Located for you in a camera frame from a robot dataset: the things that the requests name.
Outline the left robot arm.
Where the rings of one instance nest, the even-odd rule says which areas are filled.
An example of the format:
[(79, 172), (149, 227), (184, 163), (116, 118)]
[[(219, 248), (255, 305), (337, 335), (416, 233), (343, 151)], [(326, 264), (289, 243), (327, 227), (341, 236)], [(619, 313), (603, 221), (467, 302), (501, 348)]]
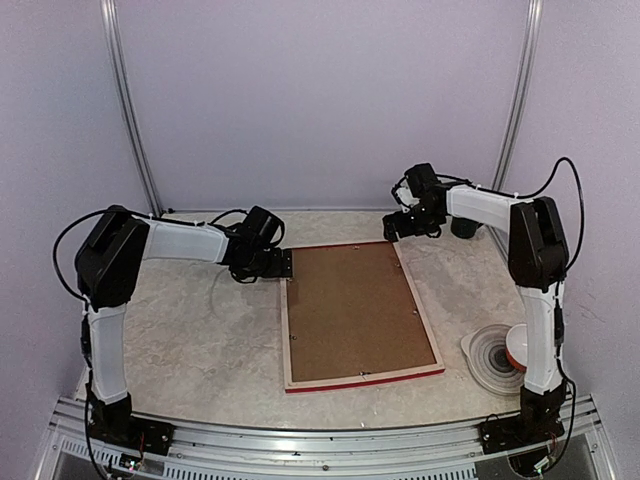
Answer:
[(81, 349), (89, 370), (87, 398), (95, 427), (121, 445), (133, 443), (140, 424), (124, 368), (124, 320), (144, 261), (169, 259), (221, 265), (232, 279), (288, 279), (292, 253), (281, 248), (284, 222), (254, 206), (242, 221), (222, 225), (159, 218), (121, 205), (91, 213), (96, 223), (74, 259), (75, 287), (83, 305)]

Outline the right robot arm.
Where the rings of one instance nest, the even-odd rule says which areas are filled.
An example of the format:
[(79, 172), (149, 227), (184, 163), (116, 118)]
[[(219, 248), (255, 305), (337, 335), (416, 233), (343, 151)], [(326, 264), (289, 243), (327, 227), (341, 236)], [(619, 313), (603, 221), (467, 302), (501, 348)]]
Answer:
[(383, 235), (395, 243), (409, 236), (437, 238), (445, 223), (460, 238), (481, 225), (508, 238), (507, 265), (525, 308), (527, 347), (520, 410), (479, 426), (485, 452), (560, 438), (560, 408), (570, 381), (562, 368), (564, 282), (575, 262), (555, 201), (541, 191), (520, 196), (438, 174), (428, 163), (405, 171), (392, 187), (397, 212), (383, 218)]

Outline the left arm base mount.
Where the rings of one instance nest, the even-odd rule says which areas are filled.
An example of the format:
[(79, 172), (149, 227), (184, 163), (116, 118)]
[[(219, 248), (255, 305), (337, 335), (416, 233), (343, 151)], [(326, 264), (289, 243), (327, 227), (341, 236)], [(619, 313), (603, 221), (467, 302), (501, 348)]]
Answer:
[(175, 426), (157, 420), (130, 417), (123, 430), (108, 429), (96, 422), (89, 424), (92, 439), (138, 451), (141, 454), (167, 456)]

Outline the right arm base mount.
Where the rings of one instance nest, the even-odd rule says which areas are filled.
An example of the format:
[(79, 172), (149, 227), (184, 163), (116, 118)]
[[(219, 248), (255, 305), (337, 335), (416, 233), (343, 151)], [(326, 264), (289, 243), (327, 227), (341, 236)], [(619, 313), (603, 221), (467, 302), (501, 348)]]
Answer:
[(491, 418), (478, 425), (485, 455), (544, 443), (565, 433), (560, 421), (526, 424), (519, 416)]

